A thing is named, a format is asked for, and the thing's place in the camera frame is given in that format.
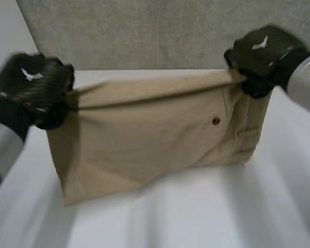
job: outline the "gray wall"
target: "gray wall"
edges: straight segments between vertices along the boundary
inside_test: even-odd
[[[310,45],[310,0],[18,0],[38,49],[77,69],[226,68],[246,32],[279,24]]]

